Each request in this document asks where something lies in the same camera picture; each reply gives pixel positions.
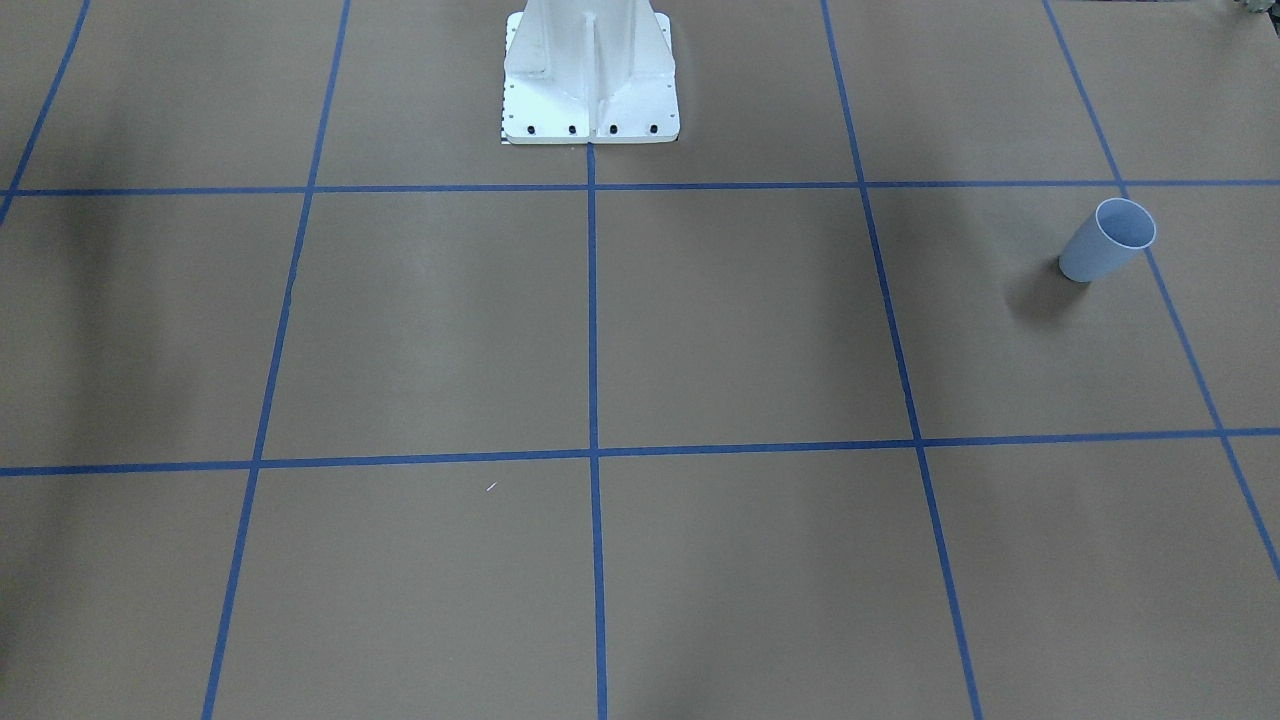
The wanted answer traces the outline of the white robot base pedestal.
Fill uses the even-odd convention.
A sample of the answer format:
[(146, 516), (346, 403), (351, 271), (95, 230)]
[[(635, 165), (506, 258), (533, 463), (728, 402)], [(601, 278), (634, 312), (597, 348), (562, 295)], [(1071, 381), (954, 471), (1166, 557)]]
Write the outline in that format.
[(504, 143), (681, 135), (672, 22), (649, 1), (527, 1), (506, 18), (504, 51)]

